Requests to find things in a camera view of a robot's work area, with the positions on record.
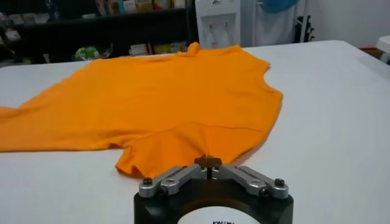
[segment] orange t-shirt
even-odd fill
[[[124,148],[116,167],[154,177],[264,141],[282,94],[238,46],[95,60],[19,108],[0,108],[0,152]]]

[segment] metal bracket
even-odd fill
[[[168,195],[178,193],[180,187],[190,179],[206,179],[207,169],[202,169],[198,164],[189,167],[175,166],[167,172],[153,179],[146,178],[139,186],[140,196],[143,198],[153,197],[159,189]]]
[[[209,162],[211,160],[204,158],[201,161]],[[210,164],[214,164],[214,166],[204,167],[197,163],[189,167],[175,166],[154,179],[146,178],[140,184],[140,196],[143,198],[153,197],[159,190],[162,190],[166,195],[177,194],[180,187],[190,179],[212,178],[215,180],[234,180],[254,196],[288,198],[288,186],[282,179],[273,180],[246,166],[219,165],[215,161]]]

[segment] black base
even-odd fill
[[[293,198],[254,197],[233,180],[189,180],[178,194],[134,196],[135,224],[176,224],[185,214],[207,206],[245,212],[261,224],[292,224]]]

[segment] table surface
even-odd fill
[[[388,223],[390,66],[342,41],[246,49],[272,64],[284,95],[266,143],[244,164],[281,177],[294,223]],[[17,107],[86,62],[0,69],[0,105]],[[0,153],[0,223],[132,223],[139,180],[122,150]]]

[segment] black knob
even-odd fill
[[[285,181],[283,179],[275,179],[275,186],[277,187],[284,187]]]
[[[144,185],[152,185],[153,181],[150,177],[147,177],[144,179],[143,184]]]

